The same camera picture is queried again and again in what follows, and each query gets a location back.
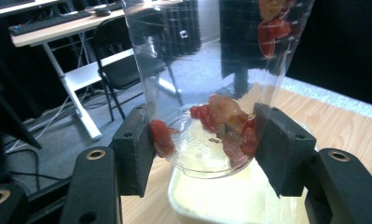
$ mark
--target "wooden tabletop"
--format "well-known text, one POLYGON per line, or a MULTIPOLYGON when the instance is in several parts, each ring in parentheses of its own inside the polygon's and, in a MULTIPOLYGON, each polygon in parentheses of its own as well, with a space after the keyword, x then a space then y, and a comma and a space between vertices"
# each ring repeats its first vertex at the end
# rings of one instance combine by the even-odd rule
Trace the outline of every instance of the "wooden tabletop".
POLYGON ((102 21, 121 16, 124 16, 124 11, 122 9, 112 11, 110 16, 106 17, 96 17, 93 14, 87 18, 83 18, 76 21, 69 21, 64 24, 34 31, 25 35, 12 35, 11 40, 15 47, 23 47, 28 45, 36 46, 44 42, 49 42, 56 39, 64 38, 66 36, 75 35, 88 30, 92 30, 96 26, 98 26, 102 21))
MULTIPOLYGON (((275 101, 290 118, 308 126, 318 148, 335 147, 358 157, 372 174, 372 119, 341 108, 281 90, 275 101)), ((124 223, 180 223, 168 203, 171 165, 157 158, 144 198, 122 197, 124 223)))

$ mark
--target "transparent plastic cup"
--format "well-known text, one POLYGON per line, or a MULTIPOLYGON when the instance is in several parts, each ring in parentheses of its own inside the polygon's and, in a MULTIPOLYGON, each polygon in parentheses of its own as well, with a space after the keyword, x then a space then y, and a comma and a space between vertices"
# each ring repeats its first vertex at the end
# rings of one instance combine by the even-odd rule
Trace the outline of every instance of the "transparent plastic cup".
POLYGON ((123 3, 158 154, 197 178, 242 170, 313 0, 123 3))

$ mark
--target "white desk leg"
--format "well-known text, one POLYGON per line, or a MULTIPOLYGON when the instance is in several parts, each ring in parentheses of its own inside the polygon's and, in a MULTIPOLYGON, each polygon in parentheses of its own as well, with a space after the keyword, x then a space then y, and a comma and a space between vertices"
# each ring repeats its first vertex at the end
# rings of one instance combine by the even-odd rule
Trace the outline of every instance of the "white desk leg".
POLYGON ((88 134, 90 135, 90 138, 93 141, 97 141, 102 137, 101 132, 96 127, 96 124, 93 122, 92 118, 88 114, 87 110, 84 109, 83 105, 78 100, 78 97, 75 94, 75 90, 71 90, 69 88, 69 85, 67 84, 66 75, 64 74, 63 70, 61 69, 57 59, 55 58, 54 54, 51 51, 51 48, 49 47, 48 43, 43 44, 44 51, 48 55, 49 59, 51 60, 52 65, 54 66, 55 70, 58 73, 58 76, 61 79, 61 82, 64 86, 64 88, 67 91, 67 94, 69 95, 70 99, 72 100, 73 104, 76 107, 76 113, 78 117, 81 119, 81 122, 84 124, 84 127, 86 128, 88 134))

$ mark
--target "computer mouse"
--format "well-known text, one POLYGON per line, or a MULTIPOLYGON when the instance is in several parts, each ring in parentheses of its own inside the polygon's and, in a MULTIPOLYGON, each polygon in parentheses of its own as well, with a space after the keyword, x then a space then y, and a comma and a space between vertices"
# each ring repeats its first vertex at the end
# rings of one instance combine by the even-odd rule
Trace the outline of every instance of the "computer mouse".
POLYGON ((105 17, 105 16, 110 16, 111 11, 108 8, 96 8, 95 9, 95 15, 97 17, 105 17))

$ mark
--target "chair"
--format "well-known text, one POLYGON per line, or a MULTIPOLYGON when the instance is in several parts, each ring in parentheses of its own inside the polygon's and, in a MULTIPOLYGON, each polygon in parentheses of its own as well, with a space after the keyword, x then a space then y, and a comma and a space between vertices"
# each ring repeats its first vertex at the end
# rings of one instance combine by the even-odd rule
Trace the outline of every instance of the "chair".
POLYGON ((129 53, 125 51, 118 53, 124 48, 131 47, 125 18, 113 18, 102 22, 94 32, 92 47, 98 64, 98 73, 102 79, 104 94, 109 105, 111 119, 114 120, 114 116, 109 94, 114 99, 121 117, 125 119, 121 105, 143 94, 140 92, 120 103, 114 92, 114 90, 124 91, 140 83, 140 75, 132 49, 128 49, 129 53), (114 57, 117 57, 111 63, 104 63, 103 61, 108 54, 116 54, 114 57))

